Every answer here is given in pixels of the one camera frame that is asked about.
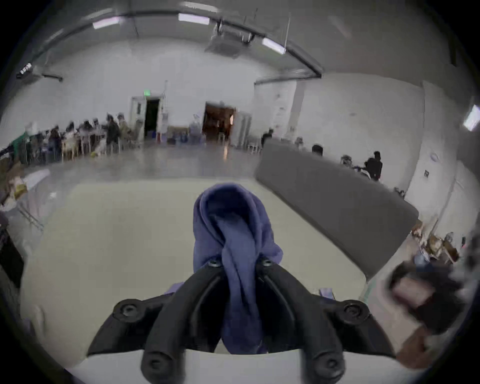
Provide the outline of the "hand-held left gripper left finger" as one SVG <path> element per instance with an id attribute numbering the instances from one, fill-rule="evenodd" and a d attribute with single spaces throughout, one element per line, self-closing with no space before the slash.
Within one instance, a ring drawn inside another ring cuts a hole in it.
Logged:
<path id="1" fill-rule="evenodd" d="M 93 338 L 87 357 L 143 350 L 150 383 L 181 383 L 186 349 L 214 352 L 225 315 L 225 270 L 213 258 L 175 292 L 118 302 Z"/>

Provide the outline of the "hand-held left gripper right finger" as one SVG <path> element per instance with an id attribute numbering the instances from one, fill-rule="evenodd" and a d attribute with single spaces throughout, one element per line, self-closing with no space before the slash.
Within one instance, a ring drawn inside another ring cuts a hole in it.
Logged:
<path id="1" fill-rule="evenodd" d="M 395 358 L 365 303 L 313 294 L 267 258 L 257 261 L 257 307 L 267 351 L 300 350 L 307 383 L 337 383 L 346 372 L 344 352 Z"/>

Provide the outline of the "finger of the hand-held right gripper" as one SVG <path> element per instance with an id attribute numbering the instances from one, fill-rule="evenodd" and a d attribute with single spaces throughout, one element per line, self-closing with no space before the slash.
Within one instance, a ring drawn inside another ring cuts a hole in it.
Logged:
<path id="1" fill-rule="evenodd" d="M 445 333 L 466 307 L 458 295 L 462 285 L 451 272 L 448 264 L 404 261 L 389 274 L 390 298 L 430 334 Z"/>

